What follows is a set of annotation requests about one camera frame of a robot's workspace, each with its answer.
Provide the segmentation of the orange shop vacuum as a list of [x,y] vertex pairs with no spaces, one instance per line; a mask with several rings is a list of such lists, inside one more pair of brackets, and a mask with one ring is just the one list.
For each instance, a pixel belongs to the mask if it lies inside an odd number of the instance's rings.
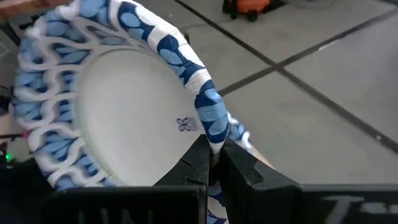
[[260,14],[273,11],[285,5],[282,0],[223,0],[222,11],[232,20],[238,14],[245,15],[249,22],[255,22]]

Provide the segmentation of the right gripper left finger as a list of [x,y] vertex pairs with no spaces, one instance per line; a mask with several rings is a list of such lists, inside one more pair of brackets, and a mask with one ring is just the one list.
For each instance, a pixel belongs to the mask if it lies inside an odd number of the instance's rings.
[[155,185],[55,192],[41,206],[40,224],[206,224],[209,171],[201,135]]

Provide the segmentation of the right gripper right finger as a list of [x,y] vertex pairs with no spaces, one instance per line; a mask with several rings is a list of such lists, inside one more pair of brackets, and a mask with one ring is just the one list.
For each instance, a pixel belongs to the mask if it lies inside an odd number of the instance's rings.
[[398,224],[398,184],[299,184],[230,139],[219,178],[230,224]]

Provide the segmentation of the blue patterned paper bowl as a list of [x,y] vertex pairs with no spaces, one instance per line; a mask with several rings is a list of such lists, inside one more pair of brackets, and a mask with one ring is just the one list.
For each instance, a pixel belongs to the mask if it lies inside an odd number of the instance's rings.
[[227,112],[227,116],[229,127],[228,137],[245,151],[252,154],[254,147],[250,142],[250,132],[236,118],[232,117],[230,112]]
[[[22,38],[17,122],[54,193],[151,187],[204,135],[210,166],[227,110],[183,34],[135,0],[74,0]],[[208,183],[206,224],[229,224]]]

